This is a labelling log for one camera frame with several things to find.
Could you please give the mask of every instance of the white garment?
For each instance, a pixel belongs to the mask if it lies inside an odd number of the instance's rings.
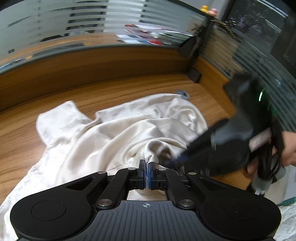
[[[207,129],[198,109],[176,94],[157,94],[101,110],[92,121],[72,101],[40,114],[36,128],[46,145],[40,161],[17,184],[0,206],[0,240],[17,236],[9,215],[13,205],[28,195],[97,171],[114,175],[176,157]],[[131,191],[128,199],[163,200],[158,191]]]

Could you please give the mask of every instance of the human hand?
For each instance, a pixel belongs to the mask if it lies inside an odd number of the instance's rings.
[[[282,165],[296,166],[296,133],[284,131],[282,133],[285,149],[282,153]],[[258,159],[252,160],[246,168],[242,170],[242,173],[249,179],[253,178],[258,168]]]

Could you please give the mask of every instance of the wooden desk surface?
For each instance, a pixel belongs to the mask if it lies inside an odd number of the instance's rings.
[[[193,83],[183,74],[146,75],[102,81],[56,92],[0,112],[0,203],[44,152],[45,145],[35,128],[38,114],[73,100],[81,112],[93,118],[98,110],[151,94],[176,93],[177,89],[190,94],[189,101],[199,108],[209,126],[228,116],[201,85]],[[240,171],[217,179],[242,189],[249,184],[249,180]]]

